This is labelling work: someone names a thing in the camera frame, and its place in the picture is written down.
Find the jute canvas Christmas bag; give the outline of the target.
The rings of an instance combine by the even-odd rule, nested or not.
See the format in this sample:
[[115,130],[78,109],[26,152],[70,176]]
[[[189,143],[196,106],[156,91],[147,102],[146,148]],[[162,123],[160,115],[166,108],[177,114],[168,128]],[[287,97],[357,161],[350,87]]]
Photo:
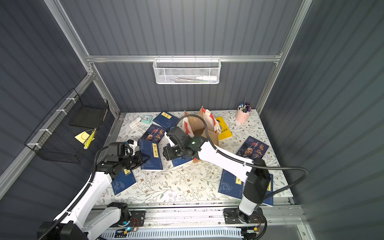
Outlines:
[[205,130],[204,123],[202,120],[196,117],[186,117],[183,119],[183,127],[186,133],[191,137],[201,136],[206,138],[206,133],[208,133],[212,142],[219,146],[221,127],[219,122],[214,118],[214,115],[210,112],[210,110],[201,107],[197,116],[203,118],[207,125],[207,131]]

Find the blue book yellow label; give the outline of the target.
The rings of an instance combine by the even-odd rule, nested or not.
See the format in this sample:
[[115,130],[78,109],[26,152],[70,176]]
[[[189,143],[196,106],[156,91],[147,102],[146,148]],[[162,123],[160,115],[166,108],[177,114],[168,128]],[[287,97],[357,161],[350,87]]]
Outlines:
[[146,170],[146,171],[163,170],[163,164],[162,164],[157,143],[140,139],[139,147],[143,154],[143,159],[144,159],[144,163],[141,166],[141,170]]

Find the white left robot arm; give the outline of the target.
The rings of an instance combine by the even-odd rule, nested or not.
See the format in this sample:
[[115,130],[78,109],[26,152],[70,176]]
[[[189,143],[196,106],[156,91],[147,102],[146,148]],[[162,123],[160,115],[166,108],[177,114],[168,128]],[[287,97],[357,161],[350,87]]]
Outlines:
[[138,221],[132,217],[127,204],[111,203],[90,222],[86,219],[98,198],[124,170],[133,170],[144,162],[138,142],[111,143],[104,149],[106,156],[95,165],[90,178],[71,203],[52,222],[44,222],[38,229],[39,240],[96,240],[112,225],[118,225],[124,234],[136,230]]

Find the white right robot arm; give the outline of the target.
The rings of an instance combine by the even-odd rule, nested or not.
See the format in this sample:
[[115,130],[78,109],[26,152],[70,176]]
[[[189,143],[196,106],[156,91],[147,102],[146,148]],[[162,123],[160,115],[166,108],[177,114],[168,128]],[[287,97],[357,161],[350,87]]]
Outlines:
[[272,180],[262,159],[256,161],[237,156],[216,146],[210,137],[191,137],[179,127],[172,127],[165,133],[169,144],[163,155],[171,161],[180,157],[196,158],[214,164],[231,173],[244,183],[239,212],[251,216],[263,203]]

